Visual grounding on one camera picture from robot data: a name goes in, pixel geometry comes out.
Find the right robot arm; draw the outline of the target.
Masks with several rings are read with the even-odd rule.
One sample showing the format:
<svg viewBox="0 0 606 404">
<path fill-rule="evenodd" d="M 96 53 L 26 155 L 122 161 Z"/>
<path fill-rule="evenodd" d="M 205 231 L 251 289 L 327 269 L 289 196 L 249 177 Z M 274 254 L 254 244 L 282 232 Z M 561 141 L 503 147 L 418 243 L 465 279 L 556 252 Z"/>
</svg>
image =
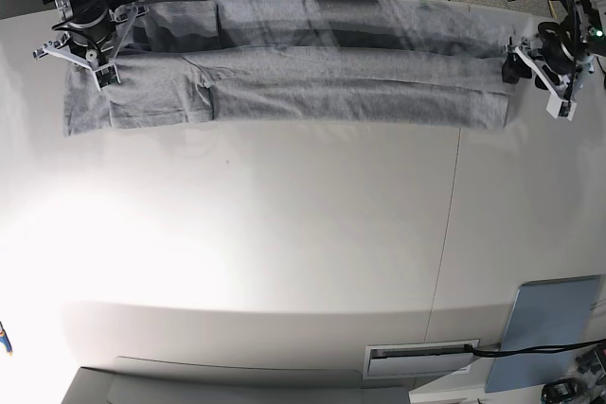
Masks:
<svg viewBox="0 0 606 404">
<path fill-rule="evenodd" d="M 530 69 L 450 10 L 402 0 L 54 0 L 60 54 L 115 92 L 196 84 L 239 97 L 279 89 L 507 96 Z"/>
</svg>

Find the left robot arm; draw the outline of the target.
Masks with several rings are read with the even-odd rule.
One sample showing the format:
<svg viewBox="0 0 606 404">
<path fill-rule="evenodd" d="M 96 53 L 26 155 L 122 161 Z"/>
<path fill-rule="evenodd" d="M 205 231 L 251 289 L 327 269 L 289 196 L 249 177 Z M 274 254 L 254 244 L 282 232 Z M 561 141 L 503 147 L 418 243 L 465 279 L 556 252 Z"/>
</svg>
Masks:
<svg viewBox="0 0 606 404">
<path fill-rule="evenodd" d="M 554 0 L 565 16 L 543 21 L 536 33 L 506 45 L 502 81 L 534 79 L 555 103 L 555 117 L 567 117 L 576 106 L 583 79 L 595 71 L 594 60 L 605 55 L 605 0 Z"/>
</svg>

